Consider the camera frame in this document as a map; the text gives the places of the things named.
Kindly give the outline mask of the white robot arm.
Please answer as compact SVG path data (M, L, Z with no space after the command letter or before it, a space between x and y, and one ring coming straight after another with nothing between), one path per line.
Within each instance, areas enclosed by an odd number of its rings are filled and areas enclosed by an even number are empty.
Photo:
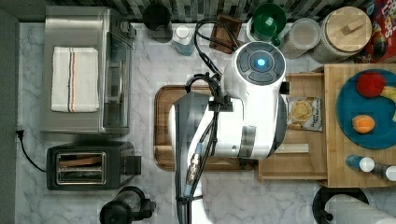
M234 52L221 75L188 79L186 94L172 104L168 119L179 224L210 223L200 183L208 157L265 159L282 144L285 74L279 49L254 41Z

